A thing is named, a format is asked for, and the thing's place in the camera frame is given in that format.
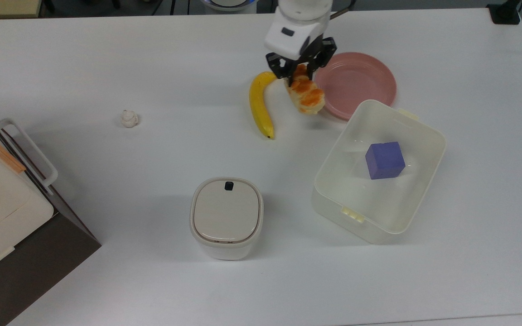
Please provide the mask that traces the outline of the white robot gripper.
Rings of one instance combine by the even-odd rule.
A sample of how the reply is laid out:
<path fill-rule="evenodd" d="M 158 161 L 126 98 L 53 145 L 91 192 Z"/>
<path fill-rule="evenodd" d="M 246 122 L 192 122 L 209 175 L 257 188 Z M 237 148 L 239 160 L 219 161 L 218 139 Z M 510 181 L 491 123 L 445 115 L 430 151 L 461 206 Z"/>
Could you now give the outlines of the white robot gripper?
<path fill-rule="evenodd" d="M 273 53 L 266 55 L 270 70 L 290 87 L 294 81 L 296 60 L 306 64 L 307 77 L 313 80 L 319 68 L 327 66 L 337 50 L 333 37 L 323 38 L 328 25 L 329 10 L 312 20 L 300 20 L 276 9 L 274 20 L 264 40 Z"/>

